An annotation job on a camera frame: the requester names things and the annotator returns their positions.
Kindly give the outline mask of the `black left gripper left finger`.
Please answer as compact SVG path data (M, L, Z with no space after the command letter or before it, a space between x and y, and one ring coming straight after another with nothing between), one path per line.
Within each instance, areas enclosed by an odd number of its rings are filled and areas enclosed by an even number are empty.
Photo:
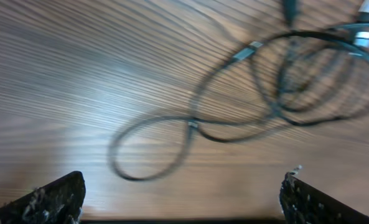
M80 171L73 171L0 207L0 224L79 223L86 194Z

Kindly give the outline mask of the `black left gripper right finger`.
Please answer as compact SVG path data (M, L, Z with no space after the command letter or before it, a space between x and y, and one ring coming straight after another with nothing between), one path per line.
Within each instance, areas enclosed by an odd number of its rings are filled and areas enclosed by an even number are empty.
M297 178L299 165L281 182L279 203L290 224L369 224L366 216Z

